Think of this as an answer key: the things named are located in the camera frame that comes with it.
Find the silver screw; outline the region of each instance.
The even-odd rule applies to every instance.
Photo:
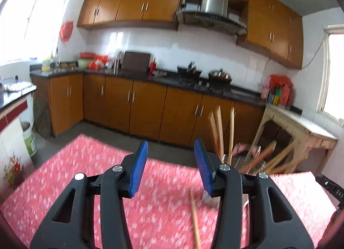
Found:
[[[83,173],[77,173],[75,176],[74,176],[74,179],[75,180],[81,180],[81,179],[84,179],[85,175]]]
[[[123,167],[122,167],[121,165],[115,165],[115,166],[112,168],[112,170],[113,170],[114,172],[120,172],[120,171],[123,170]]]
[[[230,166],[227,165],[227,164],[221,164],[221,165],[220,165],[220,170],[222,170],[222,171],[228,171],[228,170],[230,170]]]
[[[261,178],[261,179],[266,179],[269,177],[269,175],[264,172],[264,171],[261,171],[260,173],[258,173],[258,176]]]

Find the wooden table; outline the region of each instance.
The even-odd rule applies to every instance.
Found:
[[[257,145],[263,132],[264,125],[269,120],[274,121],[278,126],[287,131],[293,139],[298,140],[298,144],[294,148],[292,162],[299,163],[306,160],[309,151],[313,148],[324,148],[327,150],[326,157],[320,163],[317,170],[317,173],[320,173],[337,145],[338,138],[312,121],[294,112],[273,105],[266,105],[263,118],[252,145]],[[296,166],[297,165],[293,165],[293,167],[287,169],[285,173],[292,173]]]

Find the pink tablecloth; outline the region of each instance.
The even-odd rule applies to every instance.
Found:
[[[6,220],[29,247],[39,224],[62,190],[78,172],[103,173],[128,152],[80,135],[35,171],[1,206]],[[335,207],[309,173],[273,176],[300,216],[315,245]],[[139,191],[124,208],[134,249],[194,248],[189,189],[193,188],[203,249],[210,248],[217,210],[202,202],[203,186],[196,168],[147,160]],[[95,241],[102,248],[99,199],[95,202]],[[241,246],[247,245],[247,208],[243,209]]]

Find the tiled backsplash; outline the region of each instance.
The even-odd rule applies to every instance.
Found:
[[[177,66],[187,67],[195,61],[201,76],[223,68],[230,73],[233,84],[250,90],[259,90],[272,73],[287,74],[287,69],[267,57],[235,45],[236,38],[181,25],[178,31],[149,28],[107,28],[92,30],[88,34],[87,52],[116,54],[118,50],[150,52],[157,58],[157,67],[176,71]]]

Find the cabinet handle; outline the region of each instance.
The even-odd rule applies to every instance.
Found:
[[[200,117],[202,116],[203,109],[204,109],[204,105],[202,105],[202,109],[201,109],[201,114],[200,114]]]
[[[198,105],[196,106],[195,116],[197,116]]]

